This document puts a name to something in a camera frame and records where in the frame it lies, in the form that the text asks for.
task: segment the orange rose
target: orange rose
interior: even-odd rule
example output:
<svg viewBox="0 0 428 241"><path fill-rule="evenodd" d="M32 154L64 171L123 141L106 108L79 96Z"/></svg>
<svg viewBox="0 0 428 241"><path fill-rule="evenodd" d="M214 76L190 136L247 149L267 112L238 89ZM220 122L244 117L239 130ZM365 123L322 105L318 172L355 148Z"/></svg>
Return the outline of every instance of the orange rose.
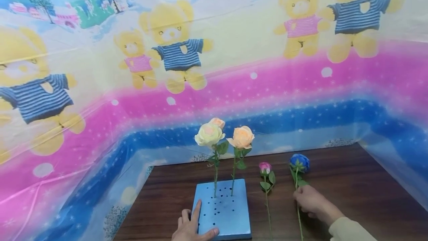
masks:
<svg viewBox="0 0 428 241"><path fill-rule="evenodd" d="M247 126L235 128L235 130L233 131L233 139L227 139L230 145L238 149L250 149L251 142L253 142L253 140L254 134Z"/></svg>

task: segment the teddy bear print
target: teddy bear print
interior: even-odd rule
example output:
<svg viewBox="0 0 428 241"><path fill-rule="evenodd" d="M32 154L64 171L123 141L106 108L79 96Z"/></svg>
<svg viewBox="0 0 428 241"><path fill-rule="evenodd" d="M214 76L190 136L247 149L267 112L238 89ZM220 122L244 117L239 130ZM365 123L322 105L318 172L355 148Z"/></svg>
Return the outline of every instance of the teddy bear print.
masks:
<svg viewBox="0 0 428 241"><path fill-rule="evenodd" d="M375 57L381 13L394 13L404 0L336 0L319 12L319 16L336 21L335 41L328 52L329 60L341 63L351 47L361 58Z"/></svg>
<svg viewBox="0 0 428 241"><path fill-rule="evenodd" d="M193 19L192 6L185 0L158 4L151 12L140 15L141 28L158 44L147 55L163 61L168 75L166 88L173 94L183 92L186 82L195 90L207 85L199 53L210 51L213 43L189 37Z"/></svg>
<svg viewBox="0 0 428 241"><path fill-rule="evenodd" d="M328 21L322 21L315 15L318 0L279 0L278 3L291 18L274 30L277 35L287 33L284 57L295 58L301 50L307 56L315 55L318 51L318 32L330 26Z"/></svg>
<svg viewBox="0 0 428 241"><path fill-rule="evenodd" d="M69 111L74 103L66 90L75 87L76 80L50 73L45 43L36 32L0 27L0 35L0 111L18 109L34 135L31 150L53 154L64 142L65 128L75 134L85 128L83 117ZM43 132L33 132L39 128Z"/></svg>
<svg viewBox="0 0 428 241"><path fill-rule="evenodd" d="M143 88L144 84L149 88L156 87L158 82L153 68L158 68L160 63L146 56L143 34L138 30L121 32L115 36L114 41L126 56L119 68L129 69L133 86L136 89Z"/></svg>

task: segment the rose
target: rose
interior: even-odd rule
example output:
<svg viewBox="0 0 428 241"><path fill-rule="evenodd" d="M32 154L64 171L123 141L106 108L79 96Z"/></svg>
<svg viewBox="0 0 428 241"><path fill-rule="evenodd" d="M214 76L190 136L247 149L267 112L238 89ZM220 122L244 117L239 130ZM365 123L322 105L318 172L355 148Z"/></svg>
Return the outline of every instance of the rose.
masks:
<svg viewBox="0 0 428 241"><path fill-rule="evenodd" d="M290 167L293 171L306 173L309 171L309 159L302 154L293 154L290 158Z"/></svg>
<svg viewBox="0 0 428 241"><path fill-rule="evenodd" d="M218 125L214 123L205 123L195 135L195 142L199 146L209 146L216 144L223 139L225 134Z"/></svg>
<svg viewBox="0 0 428 241"><path fill-rule="evenodd" d="M259 164L260 168L260 174L262 176L268 176L270 173L270 170L272 169L272 166L268 162L261 162Z"/></svg>
<svg viewBox="0 0 428 241"><path fill-rule="evenodd" d="M251 142L254 140L254 134L247 126L235 128L233 131L233 139L227 138L227 141L235 148L250 149Z"/></svg>
<svg viewBox="0 0 428 241"><path fill-rule="evenodd" d="M221 129L223 129L224 125L226 124L223 120L221 120L221 119L219 119L217 117L214 117L208 123L213 123L213 124L219 126Z"/></svg>

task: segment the green leaf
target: green leaf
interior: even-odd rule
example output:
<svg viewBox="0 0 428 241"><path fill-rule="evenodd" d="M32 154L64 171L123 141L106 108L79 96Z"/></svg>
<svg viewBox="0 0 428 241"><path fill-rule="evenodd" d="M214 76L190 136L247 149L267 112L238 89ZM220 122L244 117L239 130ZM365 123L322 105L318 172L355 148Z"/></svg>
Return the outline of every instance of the green leaf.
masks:
<svg viewBox="0 0 428 241"><path fill-rule="evenodd" d="M271 184L275 184L275 182L276 182L276 178L275 178L275 173L273 173L273 171L271 170L270 171L270 173L269 173L269 181L270 181L270 183Z"/></svg>
<svg viewBox="0 0 428 241"><path fill-rule="evenodd" d="M209 157L208 159L206 159L206 161L214 163L216 161L215 156L213 155L213 156Z"/></svg>
<svg viewBox="0 0 428 241"><path fill-rule="evenodd" d="M225 154L227 153L227 149L229 148L229 142L225 141L217 145L217 153Z"/></svg>
<svg viewBox="0 0 428 241"><path fill-rule="evenodd" d="M234 148L233 152L235 154L235 158L240 158L241 157L241 150L239 150L238 148Z"/></svg>
<svg viewBox="0 0 428 241"><path fill-rule="evenodd" d="M242 157L246 156L249 152L251 152L251 148L250 149L243 149L242 150Z"/></svg>
<svg viewBox="0 0 428 241"><path fill-rule="evenodd" d="M305 185L309 185L309 183L307 183L307 182L306 182L306 181L304 181L304 180L299 180L299 181L297 182L297 186L298 186L298 187L305 186Z"/></svg>
<svg viewBox="0 0 428 241"><path fill-rule="evenodd" d="M245 165L245 163L242 160L239 160L236 163L236 167L238 168L238 170L244 170L247 168L247 166Z"/></svg>
<svg viewBox="0 0 428 241"><path fill-rule="evenodd" d="M265 182L265 181L261 181L261 182L260 182L260 186L261 186L265 191L267 191L267 190L269 190L269 189L270 189L270 183Z"/></svg>

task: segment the wooden table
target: wooden table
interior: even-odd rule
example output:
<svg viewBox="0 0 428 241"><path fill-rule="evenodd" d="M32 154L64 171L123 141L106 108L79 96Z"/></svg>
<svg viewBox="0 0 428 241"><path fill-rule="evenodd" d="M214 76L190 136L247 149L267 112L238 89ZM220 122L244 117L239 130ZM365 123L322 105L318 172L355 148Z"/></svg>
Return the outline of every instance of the wooden table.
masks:
<svg viewBox="0 0 428 241"><path fill-rule="evenodd" d="M427 241L428 213L364 151L360 145L302 152L311 160L305 180L358 221L378 241ZM259 162L270 162L276 186L269 196L275 241L299 241L299 224L292 194L294 185L288 160L293 153L245 159L245 178L254 241L269 240L265 195L259 182ZM232 160L220 162L219 180L230 179ZM177 218L191 208L197 183L213 181L214 169L206 163L155 167L115 241L169 241ZM326 226L304 216L305 241L330 240Z"/></svg>

